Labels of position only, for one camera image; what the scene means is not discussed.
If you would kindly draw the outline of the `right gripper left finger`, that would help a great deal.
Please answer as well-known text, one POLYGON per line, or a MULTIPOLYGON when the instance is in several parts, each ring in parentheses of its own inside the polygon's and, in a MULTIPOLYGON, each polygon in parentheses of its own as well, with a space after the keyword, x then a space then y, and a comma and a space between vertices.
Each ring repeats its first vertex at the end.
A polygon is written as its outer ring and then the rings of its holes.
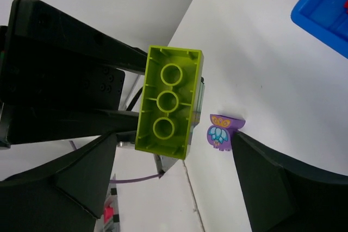
POLYGON ((103 214, 117 137, 104 134, 1 181, 1 231, 93 231, 103 214))

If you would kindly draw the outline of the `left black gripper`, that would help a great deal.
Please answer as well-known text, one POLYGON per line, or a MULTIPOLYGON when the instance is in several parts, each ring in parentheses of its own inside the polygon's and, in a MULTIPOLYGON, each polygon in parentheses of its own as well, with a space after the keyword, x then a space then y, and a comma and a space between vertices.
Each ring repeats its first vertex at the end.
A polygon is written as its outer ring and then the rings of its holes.
POLYGON ((116 68, 145 74, 146 52, 41 0, 13 0, 9 33, 6 46, 1 26, 2 148, 136 131, 137 112, 110 110, 125 80, 116 68))

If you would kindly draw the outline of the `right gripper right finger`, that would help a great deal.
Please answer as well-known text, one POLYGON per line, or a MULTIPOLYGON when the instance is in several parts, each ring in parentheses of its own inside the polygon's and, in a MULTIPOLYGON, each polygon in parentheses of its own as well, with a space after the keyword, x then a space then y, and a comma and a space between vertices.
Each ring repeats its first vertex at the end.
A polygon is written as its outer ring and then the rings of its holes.
POLYGON ((238 132, 232 152, 252 231, 347 231, 347 176, 238 132))

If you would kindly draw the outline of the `purple paw lego brick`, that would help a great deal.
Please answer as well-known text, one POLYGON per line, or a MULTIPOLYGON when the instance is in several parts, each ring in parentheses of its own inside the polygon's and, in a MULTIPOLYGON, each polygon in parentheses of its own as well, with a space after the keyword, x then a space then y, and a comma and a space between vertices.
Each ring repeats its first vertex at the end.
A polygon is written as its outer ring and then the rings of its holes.
POLYGON ((231 136, 227 129, 211 126, 207 131, 207 140, 210 145, 219 151, 231 151, 231 136))

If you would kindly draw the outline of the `lime long lego brick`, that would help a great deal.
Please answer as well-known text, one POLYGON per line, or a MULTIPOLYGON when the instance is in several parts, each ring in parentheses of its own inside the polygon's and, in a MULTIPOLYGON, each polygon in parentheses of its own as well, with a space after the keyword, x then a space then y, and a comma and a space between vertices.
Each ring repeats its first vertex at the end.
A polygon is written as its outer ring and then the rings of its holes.
POLYGON ((150 46, 135 139, 139 151, 184 160, 199 115, 204 56, 198 49, 150 46))

